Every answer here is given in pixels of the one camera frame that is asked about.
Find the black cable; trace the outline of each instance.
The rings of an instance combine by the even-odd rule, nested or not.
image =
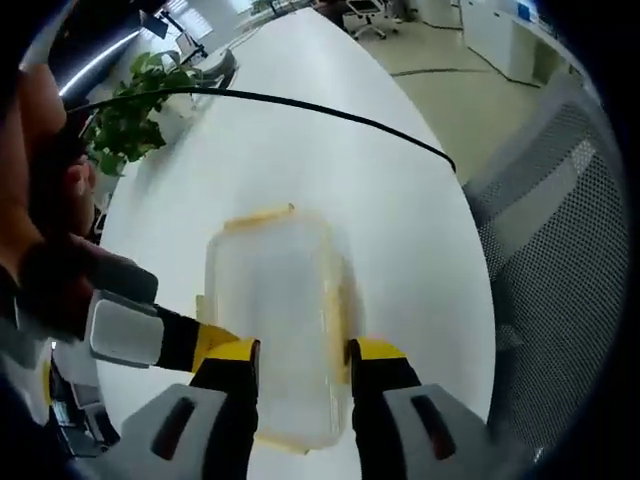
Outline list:
[[[444,158],[453,171],[456,171],[456,165],[453,163],[453,160],[444,152],[438,150],[431,145],[424,143],[417,138],[411,137],[406,133],[402,133],[395,128],[388,127],[383,123],[376,122],[375,120],[371,120],[369,118],[360,117],[358,115],[353,115],[351,113],[342,112],[340,110],[335,110],[329,107],[323,107],[322,105],[316,105],[315,103],[303,102],[301,100],[293,100],[291,98],[284,97],[276,97],[274,95],[265,95],[263,93],[253,93],[253,92],[243,92],[240,90],[228,90],[228,89],[220,89],[220,88],[206,88],[206,87],[176,87],[176,88],[165,88],[162,90],[154,90],[152,92],[143,92],[137,93],[135,95],[126,95],[123,97],[115,97],[110,100],[104,100],[102,102],[92,103],[90,105],[84,105],[82,107],[74,108],[67,112],[69,115],[74,113],[84,112],[87,110],[95,110],[97,108],[108,107],[112,105],[117,105],[119,103],[125,103],[133,98],[141,98],[141,97],[153,97],[153,96],[162,96],[162,95],[172,95],[175,93],[196,93],[202,95],[219,95],[221,97],[232,97],[232,98],[244,98],[245,100],[255,100],[258,102],[266,102],[266,103],[275,103],[278,105],[287,105],[289,107],[302,108],[304,110],[311,110],[314,112],[324,113],[325,115],[331,115],[333,117],[342,118],[344,120],[349,120],[355,123],[362,123],[364,125],[368,125],[370,127],[377,128],[378,130],[382,130],[383,132],[387,132],[391,135],[399,137],[407,142],[413,143],[419,147],[424,148],[425,150],[438,155],[439,157]]]

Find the white table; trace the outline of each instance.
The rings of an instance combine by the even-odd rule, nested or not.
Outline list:
[[[440,147],[380,65],[310,9],[265,25],[235,54],[232,88],[341,109]],[[195,314],[206,245],[225,220],[289,202],[318,211],[353,270],[360,332],[401,348],[424,383],[441,384],[486,419],[495,356],[489,279],[444,160],[364,125],[228,98],[215,99],[156,160],[125,170],[102,245],[158,276],[159,304]],[[167,386],[191,378],[103,362],[98,375],[117,430]],[[337,446],[304,457],[257,445],[250,471],[251,478],[357,478],[350,424]]]

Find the finger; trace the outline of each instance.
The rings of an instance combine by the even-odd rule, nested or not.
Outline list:
[[[27,155],[64,127],[67,114],[47,65],[35,65],[18,81],[20,115]]]
[[[88,164],[70,167],[65,175],[65,197],[69,232],[87,235],[94,218],[93,193]]]
[[[82,165],[86,165],[85,168],[87,169],[87,172],[88,172],[87,179],[89,180],[89,186],[93,190],[96,186],[96,169],[94,168],[93,164],[89,161],[86,155],[83,155],[78,161],[78,163]]]
[[[134,262],[130,258],[123,257],[122,255],[117,255],[108,250],[105,250],[104,248],[98,245],[95,245],[84,238],[78,237],[77,235],[70,235],[70,237],[74,245],[88,250],[90,253],[92,253],[96,257],[114,257],[121,260],[124,263],[130,263],[131,265],[136,265],[136,262]]]

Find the mesh chair back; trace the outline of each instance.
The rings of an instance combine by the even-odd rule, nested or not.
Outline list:
[[[550,447],[614,338],[629,268],[622,161],[604,112],[568,75],[464,186],[496,316],[489,426]]]

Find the white cabinet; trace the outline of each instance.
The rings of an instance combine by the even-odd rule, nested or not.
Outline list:
[[[461,0],[464,40],[510,80],[533,83],[536,36],[480,0]]]

